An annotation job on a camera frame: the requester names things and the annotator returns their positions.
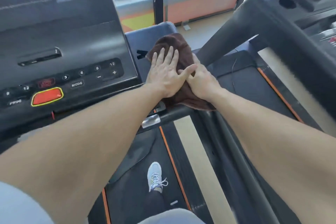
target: white sneaker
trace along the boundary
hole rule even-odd
[[[161,188],[161,191],[159,190],[159,192],[162,193],[163,186],[168,185],[166,179],[162,181],[162,169],[160,164],[157,162],[153,162],[148,168],[147,179],[148,179],[149,192],[151,192],[155,188]]]

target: black leggings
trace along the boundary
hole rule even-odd
[[[163,199],[162,193],[156,190],[152,190],[148,193],[144,201],[142,220],[157,215],[159,213],[163,213],[167,210],[168,207]]]

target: orange line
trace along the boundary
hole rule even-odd
[[[104,201],[104,209],[105,209],[105,215],[106,215],[106,222],[107,222],[107,224],[111,224],[111,218],[110,218],[109,207],[107,205],[107,198],[106,198],[105,188],[103,188],[102,195],[103,195],[103,201]]]
[[[167,151],[168,151],[168,155],[169,155],[169,157],[170,157],[170,161],[171,161],[171,163],[172,163],[172,165],[173,165],[173,168],[174,168],[174,171],[175,171],[175,175],[176,175],[177,181],[178,181],[178,183],[179,183],[179,185],[180,185],[180,188],[181,188],[181,191],[182,191],[182,194],[183,194],[185,203],[187,204],[188,209],[191,211],[191,208],[190,208],[190,205],[189,205],[189,202],[188,202],[186,193],[184,192],[184,188],[183,188],[183,186],[182,186],[182,182],[181,182],[179,173],[177,172],[177,169],[176,169],[176,166],[175,166],[173,157],[172,157],[172,155],[171,155],[171,153],[170,153],[170,149],[169,149],[169,146],[168,146],[168,143],[167,143],[165,134],[163,133],[163,130],[162,130],[162,127],[161,127],[161,126],[159,127],[159,129],[160,129],[160,131],[161,131],[161,135],[162,135],[163,141],[165,142],[165,145],[166,145],[166,148],[167,148]]]
[[[271,80],[266,76],[266,74],[262,71],[262,69],[260,67],[258,67],[258,71],[259,73],[265,78],[265,80],[268,82],[268,84],[272,87],[272,89],[275,91],[275,93],[281,98],[281,100],[285,103],[285,105],[288,107],[288,109],[293,113],[293,115],[296,117],[296,119],[301,122],[304,123],[303,120],[300,118],[300,116],[296,113],[296,111],[294,111],[294,109],[292,108],[292,106],[286,101],[286,99],[283,97],[283,95],[281,95],[281,93],[279,92],[279,90],[274,86],[274,84],[271,82]]]

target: leg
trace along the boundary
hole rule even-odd
[[[153,162],[147,173],[149,193],[144,201],[143,206],[143,219],[149,218],[151,216],[163,213],[168,210],[166,203],[162,196],[163,186],[167,186],[168,182],[166,179],[162,181],[161,178],[162,170],[161,166],[157,162]]]

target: brown cloth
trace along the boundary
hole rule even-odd
[[[194,64],[191,48],[179,33],[169,34],[157,40],[154,47],[147,53],[146,58],[152,62],[154,52],[159,55],[162,48],[165,48],[166,57],[170,46],[173,46],[174,50],[177,49],[179,53],[176,71],[179,69],[184,70],[188,66]],[[196,97],[187,82],[184,82],[182,88],[175,95],[170,98],[164,98],[162,101],[167,109],[178,104],[183,104],[197,110],[215,110],[211,103]]]

